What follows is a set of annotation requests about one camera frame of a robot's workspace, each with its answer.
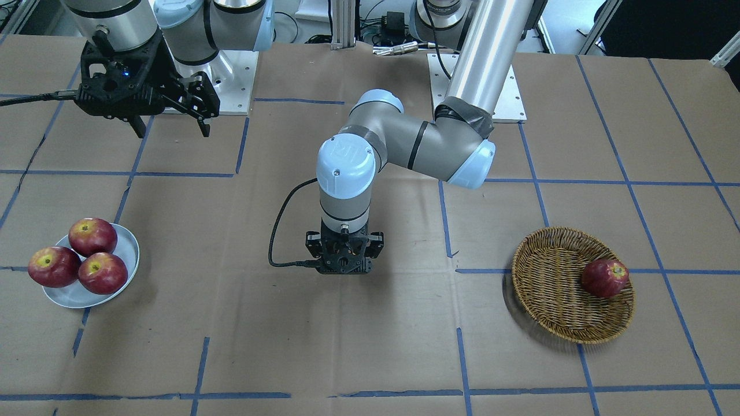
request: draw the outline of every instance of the white mounting plate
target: white mounting plate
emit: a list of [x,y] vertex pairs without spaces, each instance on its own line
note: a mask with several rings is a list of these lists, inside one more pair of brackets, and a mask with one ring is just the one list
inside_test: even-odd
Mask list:
[[[450,53],[443,53],[441,55],[445,68],[448,72],[452,73],[452,70],[457,64],[458,55]],[[449,80],[442,71],[436,53],[429,53],[427,59],[429,61],[429,78],[431,79],[431,99],[434,108],[437,108],[437,105],[445,98]],[[527,120],[527,112],[524,111],[522,96],[519,94],[517,77],[514,75],[514,68],[511,66],[509,67],[504,87],[501,90],[499,101],[496,103],[493,117],[495,123],[519,123],[520,121]]]
[[[221,100],[219,115],[249,115],[252,103],[252,88],[255,85],[257,59],[259,52],[251,50],[224,50],[226,57],[234,68],[234,78],[213,87]],[[167,108],[166,114],[180,114],[177,110]]]

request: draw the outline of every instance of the table surface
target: table surface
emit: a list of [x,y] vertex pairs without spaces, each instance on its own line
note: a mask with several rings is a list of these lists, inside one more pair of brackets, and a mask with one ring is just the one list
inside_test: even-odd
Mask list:
[[[0,39],[0,97],[74,87],[79,38]],[[276,44],[249,117],[148,118],[146,137],[71,102],[0,109],[0,414],[740,414],[740,93],[706,61],[517,54],[528,120],[500,124],[480,189],[389,166],[369,275],[274,269],[286,194],[360,95],[431,116],[426,57]],[[308,258],[315,185],[275,260]],[[65,309],[29,257],[79,218],[141,245],[132,283]],[[519,242],[581,229],[631,269],[636,314],[599,346],[507,305]]]

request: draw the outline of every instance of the red apple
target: red apple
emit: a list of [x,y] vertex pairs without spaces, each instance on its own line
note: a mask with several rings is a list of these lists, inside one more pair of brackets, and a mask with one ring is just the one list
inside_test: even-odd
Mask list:
[[617,295],[630,280],[630,271],[617,260],[602,258],[586,265],[581,275],[581,286],[586,292],[600,298]]
[[110,295],[123,287],[129,272],[117,255],[97,252],[82,262],[78,276],[85,289],[96,295]]
[[46,247],[31,256],[28,275],[45,287],[65,287],[77,280],[80,263],[77,253],[66,247]]
[[82,218],[70,228],[70,246],[83,257],[97,252],[110,252],[118,243],[118,234],[108,221],[100,218]]

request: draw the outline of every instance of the robotic arm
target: robotic arm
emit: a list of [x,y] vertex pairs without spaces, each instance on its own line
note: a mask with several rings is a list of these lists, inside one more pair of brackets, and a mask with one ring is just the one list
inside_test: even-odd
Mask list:
[[[461,0],[428,0],[435,12],[458,16]],[[476,189],[485,180],[496,147],[488,140],[492,113],[514,57],[532,0],[481,1],[434,121],[403,114],[401,101],[384,90],[363,94],[337,135],[319,149],[317,179],[323,209],[320,232],[306,247],[324,274],[361,274],[383,248],[383,234],[368,234],[371,188],[386,163],[450,184]],[[466,19],[460,16],[458,23]]]
[[218,85],[229,77],[221,50],[272,43],[272,0],[157,0],[154,10],[147,0],[61,3],[87,37],[75,103],[129,123],[140,138],[141,116],[167,107],[195,118],[207,137],[221,104]]

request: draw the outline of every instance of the woven basket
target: woven basket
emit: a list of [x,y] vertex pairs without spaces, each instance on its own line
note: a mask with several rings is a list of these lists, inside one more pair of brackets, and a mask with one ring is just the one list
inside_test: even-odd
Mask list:
[[609,299],[586,292],[581,273],[600,258],[619,260],[601,241],[577,229],[539,229],[514,253],[514,292],[537,323],[561,338],[586,344],[613,340],[632,321],[635,291],[627,283]]

